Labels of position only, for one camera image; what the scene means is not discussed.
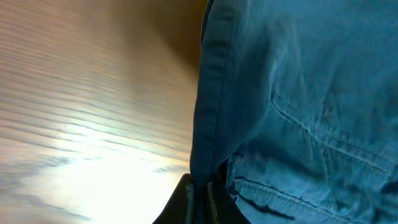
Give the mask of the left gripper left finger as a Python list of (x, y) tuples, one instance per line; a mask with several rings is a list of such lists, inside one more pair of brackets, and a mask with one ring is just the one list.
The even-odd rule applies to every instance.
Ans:
[(184, 174), (153, 224), (192, 224), (193, 212), (194, 187), (191, 175)]

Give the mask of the dark blue shorts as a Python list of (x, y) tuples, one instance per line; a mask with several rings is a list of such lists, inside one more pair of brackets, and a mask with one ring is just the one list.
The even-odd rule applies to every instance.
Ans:
[(190, 172), (251, 223), (397, 222), (397, 1), (215, 0)]

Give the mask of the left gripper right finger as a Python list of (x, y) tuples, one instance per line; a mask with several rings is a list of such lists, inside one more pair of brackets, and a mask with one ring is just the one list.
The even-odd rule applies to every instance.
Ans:
[(226, 189), (226, 173), (224, 162), (207, 184), (207, 223), (249, 224)]

